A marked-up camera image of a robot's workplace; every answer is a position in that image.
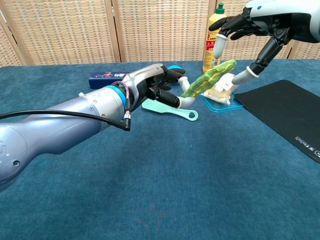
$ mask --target green plastic corn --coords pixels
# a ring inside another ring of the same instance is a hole
[[[197,95],[204,93],[206,90],[211,89],[224,74],[235,69],[236,65],[237,63],[235,60],[228,60],[208,70],[205,74],[198,77],[197,80],[194,81],[181,95],[181,97],[196,97]]]

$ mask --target yellow bottle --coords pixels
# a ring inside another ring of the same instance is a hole
[[[225,14],[224,4],[221,2],[218,5],[218,8],[215,9],[215,13],[209,18],[208,25],[211,26],[219,19],[227,17]],[[202,71],[206,73],[209,69],[220,64],[221,59],[214,58],[214,46],[216,43],[217,34],[219,33],[220,29],[215,31],[208,31],[207,38],[205,40],[204,46],[204,55],[203,55],[203,66]]]

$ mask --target woven panel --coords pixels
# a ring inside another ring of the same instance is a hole
[[[104,0],[3,0],[35,65],[115,62]]]
[[[0,25],[0,67],[4,66],[21,66],[21,62],[18,59],[13,47],[11,46],[5,31]]]
[[[242,13],[243,8],[246,6],[249,0],[218,0],[218,3],[224,3],[225,14],[227,16],[236,16]],[[269,36],[244,36],[238,40],[230,40],[228,38],[223,55],[223,60],[235,59],[235,60],[255,60],[269,40]],[[282,58],[286,46],[282,48],[281,52],[276,58]]]
[[[209,4],[209,0],[116,0],[125,61],[202,60]]]
[[[320,59],[320,43],[300,42],[294,59]]]

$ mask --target plastic spatula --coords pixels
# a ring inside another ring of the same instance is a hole
[[[195,110],[188,110],[188,109],[181,109],[181,108],[174,108],[168,105],[163,104],[157,100],[147,99],[142,103],[142,108],[154,111],[160,114],[168,113],[168,114],[175,114],[179,115],[189,121],[195,121],[198,119],[198,113]]]

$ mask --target robotic hand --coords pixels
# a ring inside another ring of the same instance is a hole
[[[183,98],[164,89],[168,83],[186,78],[184,73],[183,69],[153,64],[46,110],[0,115],[0,119],[30,115],[19,122],[0,124],[0,192],[41,154],[62,154],[109,126],[130,131],[131,112],[147,98],[179,108]]]
[[[271,36],[255,62],[234,77],[232,83],[239,85],[258,78],[284,45],[291,40],[307,43],[320,42],[320,2],[313,0],[252,0],[237,16],[220,19],[209,31],[220,29],[213,56],[218,59],[228,36],[237,40],[243,36]]]

